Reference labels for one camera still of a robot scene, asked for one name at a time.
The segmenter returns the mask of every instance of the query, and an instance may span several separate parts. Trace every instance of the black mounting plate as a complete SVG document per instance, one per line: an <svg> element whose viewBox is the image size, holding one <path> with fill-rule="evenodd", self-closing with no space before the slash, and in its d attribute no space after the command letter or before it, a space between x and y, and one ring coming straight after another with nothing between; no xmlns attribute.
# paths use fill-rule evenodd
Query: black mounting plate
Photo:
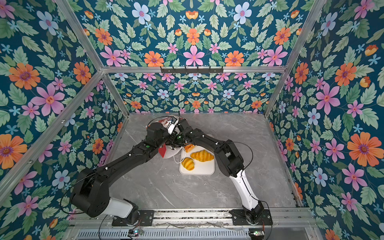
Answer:
<svg viewBox="0 0 384 240"><path fill-rule="evenodd" d="M139 210L140 226L141 227L152 226L154 213L155 211L153 210ZM126 226L129 226L129 224L127 223L126 219L116 217L116 219L113 219L112 226L126 227Z"/></svg>
<svg viewBox="0 0 384 240"><path fill-rule="evenodd" d="M231 212L233 213L232 214L233 225L235 225L235 226L250 225L247 222L247 220L242 217L242 216L245 216L245 212L243 209L232 209ZM257 225L263 225L263 224L265 226L272 226L273 225L271 212L267 209L263 210L262 220L260 220L260 222L257 223Z"/></svg>

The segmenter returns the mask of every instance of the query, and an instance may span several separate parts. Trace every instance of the metal bar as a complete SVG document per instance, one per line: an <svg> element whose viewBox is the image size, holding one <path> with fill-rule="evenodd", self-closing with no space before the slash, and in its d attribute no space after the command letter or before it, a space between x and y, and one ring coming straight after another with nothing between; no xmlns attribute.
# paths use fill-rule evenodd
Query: metal bar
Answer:
<svg viewBox="0 0 384 240"><path fill-rule="evenodd" d="M100 71L103 67L103 63L101 62L99 55L89 41L88 36L85 35L84 28L82 27L73 9L71 8L71 5L67 0L56 0L56 4L64 15L77 39L79 40L79 43L83 46L96 70Z"/></svg>
<svg viewBox="0 0 384 240"><path fill-rule="evenodd" d="M161 73L163 70L169 70L172 73L172 67L129 67L129 66L121 66L121 67L103 67L103 73ZM175 67L176 70L196 70L198 72L197 67ZM199 70L208 70L209 67L199 67ZM285 67L282 66L247 66L247 67L223 67L224 73L284 73L286 70Z"/></svg>
<svg viewBox="0 0 384 240"><path fill-rule="evenodd" d="M119 106L120 110L122 111L122 114L124 115L124 117L128 117L128 115L129 115L128 109L125 106L125 104L121 98L120 93L118 92L117 88L113 84L112 79L109 76L109 74L104 74L103 80L104 80L105 85L109 89L111 96L116 101L117 105Z"/></svg>
<svg viewBox="0 0 384 240"><path fill-rule="evenodd" d="M94 89L102 77L101 71L96 72L89 82L76 94L72 101L56 117L55 121L40 135L35 143L28 149L23 157L14 165L13 168L4 176L0 182L0 205L9 196L11 191L24 177L33 163L44 152L46 146L59 133L65 121L79 108L86 96Z"/></svg>
<svg viewBox="0 0 384 240"><path fill-rule="evenodd" d="M303 25L303 29L300 33L300 36L298 37L295 46L293 47L293 50L288 58L287 65L286 65L286 71L283 73L283 75L280 77L279 82L277 83L275 90L273 91L273 94L269 100L268 107L266 111L264 112L265 116L268 116L269 113L272 110L273 105L275 104L277 98L279 97L279 94L281 90L284 87L285 81L288 79L289 74L292 71L293 65L295 64L301 49L304 47L305 41L307 40L310 32L312 31L312 28L317 20L317 17L319 16L321 9L323 8L324 4L327 2L327 0L315 0L310 12L308 13L308 17L305 20L305 23Z"/></svg>

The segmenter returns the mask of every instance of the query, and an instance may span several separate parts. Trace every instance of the white arm segment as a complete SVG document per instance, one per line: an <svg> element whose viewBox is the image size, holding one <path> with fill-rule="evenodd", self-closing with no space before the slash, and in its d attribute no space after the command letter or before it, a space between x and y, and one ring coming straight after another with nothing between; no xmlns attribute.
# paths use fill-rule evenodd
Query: white arm segment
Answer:
<svg viewBox="0 0 384 240"><path fill-rule="evenodd" d="M243 203L243 206L246 209L249 209L249 210L252 210L253 208L255 208L258 205L258 203L259 203L258 200L256 200L258 198L253 193L252 188L249 185L249 182L247 180L247 177L245 175L244 170L240 171L239 173L237 173L237 177L229 176L229 178L232 180L232 182L235 185L237 191L239 192L240 197L241 197L241 201Z"/></svg>
<svg viewBox="0 0 384 240"><path fill-rule="evenodd" d="M126 218L131 213L132 209L133 206L129 202L111 197L107 208L101 214Z"/></svg>

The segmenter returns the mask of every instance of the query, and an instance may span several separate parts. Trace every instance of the croissant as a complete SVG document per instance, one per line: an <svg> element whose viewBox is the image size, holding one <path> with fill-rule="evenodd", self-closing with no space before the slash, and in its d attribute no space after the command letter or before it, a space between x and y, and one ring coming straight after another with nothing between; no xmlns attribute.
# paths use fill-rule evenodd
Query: croissant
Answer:
<svg viewBox="0 0 384 240"><path fill-rule="evenodd" d="M213 160L215 157L206 150L202 150L200 152L191 153L191 158L196 159L200 162L207 162Z"/></svg>
<svg viewBox="0 0 384 240"><path fill-rule="evenodd" d="M192 171L195 168L195 164L192 158L189 158L189 157L184 158L181 165L183 165L183 167L185 167L185 169L187 169L188 171Z"/></svg>

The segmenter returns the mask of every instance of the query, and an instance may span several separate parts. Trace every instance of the wall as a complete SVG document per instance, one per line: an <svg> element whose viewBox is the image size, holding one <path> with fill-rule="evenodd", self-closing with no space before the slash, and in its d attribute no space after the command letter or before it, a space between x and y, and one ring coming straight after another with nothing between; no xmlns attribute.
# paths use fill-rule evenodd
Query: wall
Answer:
<svg viewBox="0 0 384 240"><path fill-rule="evenodd" d="M384 238L383 6L325 7L307 57L269 115L303 203L328 240Z"/></svg>

